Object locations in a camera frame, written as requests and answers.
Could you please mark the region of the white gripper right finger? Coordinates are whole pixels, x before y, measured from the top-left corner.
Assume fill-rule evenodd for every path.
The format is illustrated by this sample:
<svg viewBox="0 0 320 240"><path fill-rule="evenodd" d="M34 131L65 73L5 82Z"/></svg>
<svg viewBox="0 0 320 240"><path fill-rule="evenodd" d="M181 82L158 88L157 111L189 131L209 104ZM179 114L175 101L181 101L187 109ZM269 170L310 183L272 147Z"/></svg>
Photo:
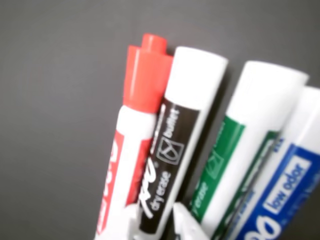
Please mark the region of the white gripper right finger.
<svg viewBox="0 0 320 240"><path fill-rule="evenodd" d="M209 239L199 223L181 202L175 202L172 211L175 240Z"/></svg>

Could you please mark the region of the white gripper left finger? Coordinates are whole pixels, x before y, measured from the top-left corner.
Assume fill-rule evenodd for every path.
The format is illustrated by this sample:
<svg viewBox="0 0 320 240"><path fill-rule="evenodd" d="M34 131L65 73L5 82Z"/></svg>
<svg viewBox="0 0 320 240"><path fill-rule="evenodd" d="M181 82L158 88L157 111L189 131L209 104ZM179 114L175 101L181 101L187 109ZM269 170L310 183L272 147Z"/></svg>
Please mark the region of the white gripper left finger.
<svg viewBox="0 0 320 240"><path fill-rule="evenodd" d="M152 221L155 214L141 203L130 204L124 209L125 226L122 240L155 240L156 235L140 229L142 222Z"/></svg>

